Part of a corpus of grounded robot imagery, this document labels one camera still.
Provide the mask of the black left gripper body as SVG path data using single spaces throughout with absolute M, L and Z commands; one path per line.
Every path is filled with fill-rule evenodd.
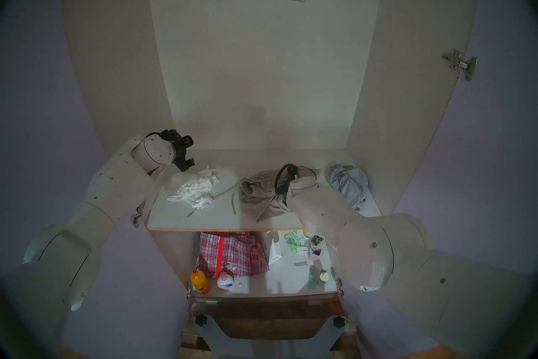
M 159 137 L 169 142 L 173 148 L 172 164 L 181 171 L 186 171 L 186 137 L 181 136 L 177 130 L 163 130 L 159 133 Z

